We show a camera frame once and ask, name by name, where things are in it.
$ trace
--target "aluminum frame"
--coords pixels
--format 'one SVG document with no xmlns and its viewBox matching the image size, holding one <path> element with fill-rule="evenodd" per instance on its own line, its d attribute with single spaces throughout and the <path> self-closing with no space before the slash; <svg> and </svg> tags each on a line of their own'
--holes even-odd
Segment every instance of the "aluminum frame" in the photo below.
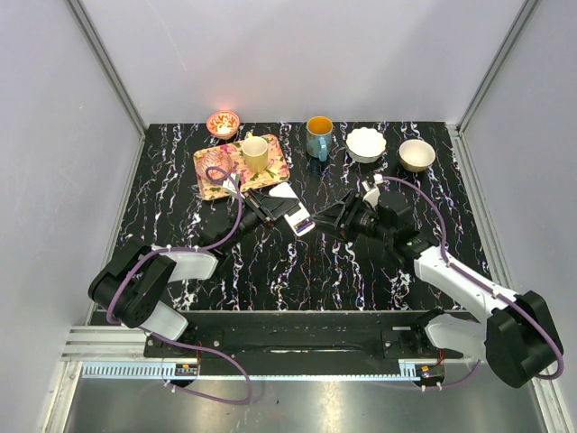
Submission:
<svg viewBox="0 0 577 433">
<path fill-rule="evenodd" d="M 105 258 L 103 260 L 103 262 L 106 263 L 114 249 L 114 243 L 120 223 L 122 222 L 124 208 L 128 202 L 130 188 L 132 186 L 136 168 L 138 166 L 138 160 L 140 159 L 144 146 L 143 136 L 146 132 L 147 125 L 142 120 L 134 102 L 132 101 L 122 80 L 116 72 L 114 64 L 110 60 L 110 57 L 108 56 L 105 47 L 96 32 L 96 28 L 92 24 L 85 7 L 82 5 L 81 0 L 65 1 L 69 5 L 71 12 L 73 13 L 80 28 L 82 29 L 82 32 L 87 38 L 88 44 L 95 53 L 96 59 L 108 77 L 114 92 L 118 96 L 121 104 L 126 110 L 126 113 L 129 115 L 134 127 L 142 136 L 139 150 L 135 155 L 131 173 L 127 180 L 127 185 L 124 189 L 123 200 L 119 207 L 119 213 L 114 224 L 114 229 L 112 231 L 108 247 L 106 248 Z M 517 17 L 512 23 L 503 43 L 501 43 L 501 46 L 499 47 L 495 58 L 493 59 L 487 73 L 481 81 L 480 86 L 478 87 L 471 103 L 465 110 L 462 120 L 458 125 L 447 125 L 451 135 L 451 140 L 453 142 L 455 157 L 461 168 L 463 182 L 465 184 L 465 188 L 472 205 L 475 221 L 479 227 L 483 248 L 485 249 L 493 278 L 500 284 L 503 284 L 507 287 L 515 287 L 515 285 L 505 264 L 504 256 L 499 245 L 495 228 L 490 218 L 490 213 L 487 209 L 486 201 L 482 195 L 479 179 L 474 169 L 471 155 L 469 153 L 466 140 L 462 132 L 467 129 L 467 126 L 474 117 L 475 112 L 480 106 L 483 98 L 490 89 L 493 80 L 499 74 L 502 65 L 504 64 L 510 52 L 513 50 L 518 38 L 521 36 L 521 33 L 527 26 L 528 21 L 530 20 L 533 12 L 540 4 L 540 2 L 541 0 L 525 1 L 519 13 L 517 14 Z M 88 314 L 87 321 L 93 310 L 94 306 Z M 92 336 L 79 336 L 79 334 L 82 332 L 88 332 L 88 329 L 86 328 L 87 327 L 73 327 L 71 330 L 71 335 L 73 336 L 72 340 L 76 339 L 76 342 L 79 343 L 78 346 L 82 344 L 85 346 L 82 348 L 78 346 L 73 347 L 74 341 L 67 344 L 67 347 L 63 352 L 63 360 L 59 365 L 58 385 L 55 389 L 55 392 L 53 393 L 52 402 L 50 404 L 46 420 L 42 425 L 41 431 L 61 433 L 64 430 L 71 403 L 74 398 L 74 393 L 78 385 L 78 378 L 82 371 L 83 359 L 86 359 L 84 358 L 85 356 L 95 356 L 100 360 L 103 358 L 124 361 L 142 360 L 142 346 L 145 335 L 141 331 L 126 330 L 127 332 L 123 333 L 119 332 L 124 331 L 121 328 L 116 328 L 115 331 L 112 331 L 112 328 L 109 327 L 90 327 L 89 332 L 92 333 Z M 121 334 L 123 334 L 123 336 L 118 338 L 116 341 L 109 341 L 105 337 L 110 337 L 111 335 L 120 336 Z M 86 340 L 85 337 L 88 340 L 91 338 L 92 341 L 84 341 L 82 343 L 80 340 Z M 569 418 L 566 405 L 563 401 L 563 395 L 560 393 L 556 381 L 547 382 L 533 380 L 532 383 L 548 431 L 573 433 L 574 428 Z"/>
<path fill-rule="evenodd" d="M 477 172 L 472 164 L 471 153 L 465 136 L 457 131 L 456 125 L 447 125 L 447 129 L 449 130 L 455 157 L 463 176 L 463 183 L 469 197 L 472 213 L 479 227 L 479 235 L 489 262 L 491 277 L 504 287 L 515 289 L 517 286 L 507 268 Z M 547 373 L 553 373 L 554 369 L 549 367 L 546 371 Z M 533 379 L 531 384 L 535 391 L 541 414 L 545 420 L 547 431 L 551 433 L 574 433 L 575 429 L 557 381 Z"/>
</svg>

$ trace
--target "black marble table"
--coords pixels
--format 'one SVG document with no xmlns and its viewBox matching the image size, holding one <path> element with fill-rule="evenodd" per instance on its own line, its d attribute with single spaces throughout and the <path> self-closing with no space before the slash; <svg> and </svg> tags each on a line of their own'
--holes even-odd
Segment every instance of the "black marble table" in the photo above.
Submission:
<svg viewBox="0 0 577 433">
<path fill-rule="evenodd" d="M 387 139 L 387 151 L 373 164 L 360 165 L 344 149 L 347 134 L 362 126 L 376 128 Z M 321 167 L 306 152 L 306 127 L 301 123 L 242 124 L 246 133 L 275 134 L 290 168 L 290 184 L 310 213 L 340 198 L 348 189 L 362 191 L 361 181 L 372 173 L 414 182 L 428 194 L 448 227 L 451 254 L 489 276 L 489 269 L 463 180 L 444 123 L 335 123 L 329 162 Z M 415 175 L 398 163 L 398 148 L 406 139 L 432 144 L 437 159 L 432 168 Z M 193 246 L 215 212 L 233 204 L 223 198 L 203 202 L 198 195 L 192 155 L 224 143 L 204 124 L 153 124 L 144 144 L 116 247 L 130 236 L 147 243 Z M 403 191 L 415 206 L 418 227 L 439 236 L 433 211 L 416 193 L 397 184 L 383 189 Z M 383 245 L 359 236 L 343 244 L 317 230 L 296 238 L 284 220 L 260 226 L 233 249 L 234 263 L 217 281 L 170 284 L 164 300 L 180 310 L 419 310 L 458 309 L 452 299 L 403 272 L 384 254 Z"/>
</svg>

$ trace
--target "gray wall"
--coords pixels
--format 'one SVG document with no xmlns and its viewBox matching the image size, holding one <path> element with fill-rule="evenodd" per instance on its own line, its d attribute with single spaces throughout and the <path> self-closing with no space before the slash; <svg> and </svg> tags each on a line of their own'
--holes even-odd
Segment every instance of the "gray wall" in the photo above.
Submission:
<svg viewBox="0 0 577 433">
<path fill-rule="evenodd" d="M 146 122 L 446 120 L 523 0 L 84 0 Z"/>
<path fill-rule="evenodd" d="M 465 132 L 519 291 L 542 293 L 577 419 L 577 3 L 542 2 Z"/>
<path fill-rule="evenodd" d="M 0 40 L 0 431 L 30 433 L 138 136 L 65 2 L 3 1 Z"/>
</svg>

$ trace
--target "purple cable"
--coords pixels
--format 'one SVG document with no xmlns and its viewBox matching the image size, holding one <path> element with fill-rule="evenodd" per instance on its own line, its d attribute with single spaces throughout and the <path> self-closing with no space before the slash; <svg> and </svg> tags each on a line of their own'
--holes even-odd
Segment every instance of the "purple cable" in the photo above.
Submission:
<svg viewBox="0 0 577 433">
<path fill-rule="evenodd" d="M 407 182 L 406 180 L 399 179 L 399 178 L 393 178 L 390 176 L 383 176 L 382 178 L 385 180 L 393 180 L 395 182 L 399 182 L 403 185 L 406 185 L 406 186 L 412 188 L 422 198 L 425 199 L 425 201 L 428 203 L 428 205 L 435 212 L 437 218 L 439 218 L 439 224 L 441 225 L 441 248 L 440 248 L 440 250 L 441 250 L 441 256 L 443 257 L 444 262 L 448 266 L 450 266 L 452 269 L 454 269 L 456 272 L 458 272 L 460 275 L 462 275 L 464 278 L 473 282 L 480 289 L 485 290 L 487 293 L 489 293 L 492 296 L 493 295 L 493 289 L 491 287 L 489 287 L 484 282 L 477 280 L 475 277 L 470 275 L 468 272 L 464 271 L 462 268 L 460 268 L 456 264 L 451 263 L 449 261 L 449 257 L 447 255 L 447 251 L 446 251 L 446 242 L 447 242 L 446 226 L 444 224 L 443 216 L 441 215 L 441 212 L 439 211 L 438 207 L 435 205 L 433 200 L 431 198 L 429 198 L 421 189 L 417 188 L 415 185 L 413 185 L 410 182 Z M 517 305 L 511 299 L 501 295 L 500 293 L 497 294 L 497 299 L 505 302 L 507 305 L 512 307 L 517 313 L 519 313 L 519 315 L 521 315 L 521 317 L 523 319 L 525 319 L 529 323 L 529 325 L 531 325 L 535 329 L 535 331 L 537 331 L 537 333 L 545 340 L 545 342 L 549 345 L 549 347 L 551 347 L 551 350 L 553 350 L 555 358 L 557 359 L 557 371 L 555 373 L 549 374 L 549 375 L 538 374 L 536 377 L 539 379 L 547 380 L 547 381 L 552 381 L 553 379 L 559 378 L 563 374 L 563 370 L 565 368 L 565 362 L 563 360 L 563 354 L 559 350 L 559 347 L 557 347 L 557 344 L 555 343 L 555 341 L 546 333 L 546 331 L 543 329 L 543 327 L 541 327 L 541 325 L 539 325 L 526 311 L 524 311 L 519 305 Z M 463 379 L 466 379 L 468 377 L 471 377 L 471 375 L 469 374 L 469 375 L 465 376 L 465 378 L 463 378 Z M 461 379 L 459 382 L 456 382 L 455 384 L 462 383 L 463 379 Z"/>
<path fill-rule="evenodd" d="M 241 224 L 241 217 L 243 216 L 243 196 L 241 194 L 241 189 L 238 187 L 238 185 L 236 185 L 236 182 L 234 182 L 234 179 L 231 177 L 231 175 L 228 174 L 228 172 L 226 172 L 225 170 L 223 170 L 219 167 L 208 167 L 206 169 L 206 175 L 209 179 L 212 179 L 210 174 L 208 174 L 209 170 L 217 170 L 217 171 L 220 171 L 221 173 L 223 173 L 226 176 L 226 178 L 228 178 L 233 183 L 234 189 L 236 189 L 236 196 L 237 196 L 237 200 L 238 200 L 238 213 L 236 215 L 236 220 L 234 221 L 233 228 L 231 228 L 231 231 L 228 232 L 228 234 L 224 238 L 222 238 L 220 241 L 215 242 L 214 244 L 209 245 L 209 246 L 194 247 L 194 248 L 190 248 L 187 246 L 177 246 L 174 248 L 159 248 L 158 250 L 150 251 L 148 254 L 144 255 L 141 258 L 141 260 L 139 260 L 134 265 L 134 267 L 126 274 L 126 277 L 124 278 L 123 282 L 120 284 L 120 286 L 118 287 L 118 290 L 116 291 L 116 293 L 112 297 L 112 300 L 110 301 L 110 304 L 108 305 L 108 310 L 106 311 L 106 321 L 108 323 L 113 324 L 113 325 L 120 324 L 120 320 L 115 320 L 114 315 L 113 315 L 114 308 L 116 307 L 116 302 L 118 302 L 118 300 L 122 296 L 124 290 L 126 289 L 126 286 L 128 286 L 128 283 L 131 281 L 133 276 L 136 275 L 136 273 L 142 268 L 142 266 L 146 262 L 148 262 L 151 259 L 151 257 L 154 257 L 157 254 L 170 253 L 171 251 L 173 251 L 175 253 L 203 253 L 203 252 L 212 250 L 212 249 L 216 248 L 217 246 L 224 244 L 226 241 L 228 241 L 234 235 L 234 232 L 236 231 L 238 226 Z"/>
<path fill-rule="evenodd" d="M 193 391 L 193 390 L 189 390 L 188 388 L 183 388 L 181 386 L 177 386 L 174 383 L 171 384 L 171 387 L 173 390 L 179 390 L 179 391 L 185 392 L 186 394 L 196 395 L 197 397 L 209 399 L 212 401 L 216 401 L 218 403 L 243 405 L 243 404 L 249 404 L 251 402 L 251 400 L 252 400 L 252 381 L 251 381 L 251 378 L 249 377 L 248 373 L 241 367 L 241 365 L 238 364 L 229 355 L 224 354 L 218 350 L 211 349 L 210 347 L 203 347 L 201 345 L 186 345 L 184 343 L 179 343 L 178 341 L 172 341 L 172 340 L 166 338 L 165 336 L 161 336 L 155 332 L 153 332 L 152 335 L 154 337 L 158 338 L 159 340 L 162 340 L 165 343 L 168 343 L 169 345 L 175 345 L 177 347 L 182 347 L 185 349 L 198 350 L 201 352 L 208 352 L 209 354 L 215 354 L 215 355 L 220 356 L 221 358 L 224 358 L 226 361 L 228 361 L 229 363 L 234 365 L 239 372 L 241 372 L 241 374 L 244 376 L 244 380 L 246 381 L 246 384 L 248 385 L 248 388 L 249 388 L 247 396 L 242 400 L 221 399 L 220 397 L 215 397 L 214 395 L 204 394 L 203 392 Z"/>
<path fill-rule="evenodd" d="M 451 388 L 456 388 L 459 385 L 467 382 L 471 379 L 475 373 L 479 371 L 479 366 L 481 365 L 481 360 L 477 361 L 477 363 L 473 366 L 473 368 L 462 378 L 459 379 L 457 382 L 447 383 L 446 385 L 442 385 L 442 388 L 433 388 L 432 386 L 426 387 L 426 391 L 442 391 L 442 390 L 450 390 Z M 395 386 L 388 383 L 381 383 L 375 382 L 375 385 L 379 385 L 382 388 L 391 388 L 391 390 L 402 390 L 402 391 L 423 391 L 422 388 L 415 388 L 414 386 Z"/>
<path fill-rule="evenodd" d="M 133 278 L 134 275 L 136 275 L 136 273 L 142 268 L 142 266 L 149 260 L 151 259 L 151 257 L 157 255 L 157 254 L 162 254 L 162 253 L 169 253 L 171 251 L 176 252 L 176 253 L 202 253 L 202 252 L 206 252 L 209 250 L 212 250 L 213 248 L 216 248 L 217 246 L 220 246 L 222 244 L 224 244 L 226 241 L 228 241 L 234 234 L 234 232 L 236 231 L 236 229 L 238 228 L 238 226 L 241 224 L 241 217 L 243 216 L 243 196 L 241 194 L 241 190 L 238 187 L 238 185 L 236 184 L 236 182 L 234 181 L 234 179 L 230 176 L 230 174 L 228 172 L 226 172 L 225 170 L 219 168 L 219 167 L 208 167 L 206 169 L 206 175 L 209 179 L 212 179 L 212 177 L 210 176 L 210 174 L 208 173 L 209 170 L 217 170 L 220 171 L 221 173 L 223 173 L 226 178 L 228 178 L 234 185 L 234 189 L 236 189 L 236 197 L 238 200 L 238 214 L 236 215 L 236 220 L 234 221 L 234 225 L 233 228 L 231 228 L 231 231 L 220 241 L 215 242 L 212 245 L 209 246 L 203 246 L 200 248 L 189 248 L 186 246 L 180 246 L 180 247 L 176 247 L 176 248 L 160 248 L 158 250 L 154 250 L 154 251 L 150 251 L 148 254 L 144 255 L 141 260 L 139 260 L 134 267 L 126 274 L 126 277 L 124 278 L 123 282 L 120 284 L 120 286 L 118 287 L 118 290 L 116 291 L 116 293 L 114 294 L 112 300 L 110 301 L 110 305 L 108 306 L 108 310 L 106 312 L 106 320 L 108 321 L 108 323 L 111 324 L 119 324 L 120 321 L 119 320 L 115 320 L 114 316 L 113 316 L 113 311 L 114 311 L 114 307 L 116 306 L 116 302 L 118 302 L 118 300 L 120 299 L 121 295 L 123 294 L 123 291 L 126 289 L 126 286 L 128 286 L 128 283 L 131 281 L 131 279 Z M 248 395 L 245 399 L 243 400 L 227 400 L 227 399 L 221 399 L 219 397 L 215 397 L 212 395 L 208 395 L 208 394 L 204 394 L 203 392 L 197 392 L 197 391 L 192 391 L 192 390 L 188 390 L 186 388 L 182 388 L 180 386 L 177 385 L 172 385 L 172 389 L 178 389 L 179 391 L 183 391 L 186 392 L 188 394 L 192 394 L 192 395 L 196 395 L 198 397 L 204 397 L 205 399 L 209 399 L 212 401 L 217 401 L 219 403 L 226 403 L 226 404 L 248 404 L 251 402 L 251 398 L 252 398 L 252 382 L 251 382 L 251 378 L 249 377 L 249 375 L 247 374 L 247 372 L 244 371 L 244 369 L 241 367 L 240 364 L 238 364 L 233 358 L 231 358 L 229 355 L 224 354 L 223 352 L 220 352 L 218 350 L 215 349 L 211 349 L 210 347 L 203 347 L 201 345 L 185 345 L 184 343 L 179 343 L 177 341 L 172 341 L 164 336 L 160 336 L 156 333 L 152 333 L 155 337 L 157 337 L 158 339 L 164 341 L 165 343 L 168 343 L 170 345 L 175 345 L 178 347 L 184 347 L 187 349 L 192 349 L 192 350 L 197 350 L 200 352 L 209 352 L 211 354 L 215 354 L 220 356 L 221 358 L 224 358 L 226 361 L 228 361 L 229 363 L 231 363 L 232 365 L 234 365 L 234 367 L 236 367 L 238 369 L 239 372 L 241 372 L 241 374 L 244 376 L 244 379 L 246 380 L 246 384 L 248 386 Z"/>
</svg>

